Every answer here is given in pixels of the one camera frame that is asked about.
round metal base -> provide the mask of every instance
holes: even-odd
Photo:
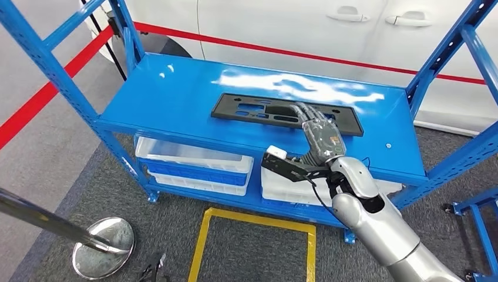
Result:
[[[73,250],[73,267],[81,277],[98,280],[118,271],[128,260],[135,247],[135,235],[132,226],[119,217],[108,217],[92,224],[87,229],[90,234],[107,239],[109,243],[126,254],[101,253],[77,243]]]

red line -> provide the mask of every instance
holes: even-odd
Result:
[[[192,40],[198,40],[198,41],[204,41],[204,42],[211,42],[211,43],[216,43],[216,44],[221,44],[221,45],[228,45],[228,46],[258,50],[258,51],[264,51],[264,52],[270,52],[270,53],[279,53],[279,54],[283,54],[283,55],[296,56],[296,57],[314,59],[314,60],[319,60],[319,61],[341,63],[344,65],[359,66],[362,68],[380,69],[382,71],[388,71],[388,72],[407,73],[410,75],[417,74],[416,70],[411,70],[411,69],[393,68],[391,66],[374,65],[371,63],[354,62],[354,61],[349,61],[349,60],[343,60],[343,59],[330,58],[330,57],[312,55],[312,54],[307,54],[307,53],[271,48],[271,47],[266,47],[266,46],[261,46],[261,45],[255,45],[255,44],[233,41],[233,40],[228,40],[228,39],[216,38],[216,37],[207,36],[207,35],[201,35],[201,34],[192,33],[192,32],[179,31],[177,29],[164,28],[161,26],[149,25],[149,24],[141,23],[141,22],[135,22],[135,27],[138,30],[144,31],[144,32],[151,32],[151,33],[157,33],[157,34],[168,35],[168,36],[176,36],[176,37],[180,37],[180,38],[186,38],[186,39],[192,39]],[[483,84],[483,85],[486,84],[483,79],[466,78],[463,76],[438,75],[437,77],[440,79],[446,79],[446,80],[455,80],[455,81],[468,82],[468,83],[474,83],[474,84]]]
[[[108,26],[90,41],[64,68],[68,75],[74,77],[112,37]],[[51,82],[45,84],[24,105],[22,105],[2,126],[0,126],[0,150],[32,120],[45,105],[57,95],[58,90]]]

yellow floor marking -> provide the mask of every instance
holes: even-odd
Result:
[[[308,233],[306,282],[315,282],[315,252],[317,247],[317,230],[315,226],[288,220],[271,219],[264,216],[253,216],[251,214],[220,210],[213,207],[207,209],[206,212],[204,212],[201,229],[199,231],[199,237],[197,239],[196,250],[194,252],[194,257],[192,258],[192,265],[190,267],[189,282],[197,281],[197,276],[199,275],[202,261],[202,255],[204,252],[204,246],[206,245],[209,221],[213,216]]]

robotic arm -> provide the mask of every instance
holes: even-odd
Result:
[[[271,146],[262,167],[293,182],[307,180],[312,185],[313,179],[326,177],[333,214],[355,233],[395,281],[462,281],[420,242],[399,210],[379,191],[367,167],[345,156],[346,148],[335,122],[304,103],[291,107],[302,121],[310,150],[301,158],[287,158],[285,151]]]

black plastic tray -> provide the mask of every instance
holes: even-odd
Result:
[[[289,108],[297,101],[223,93],[211,111],[220,119],[242,120],[292,128],[301,128],[297,115]],[[363,128],[352,107],[307,103],[328,118],[335,119],[344,135],[363,136]]]

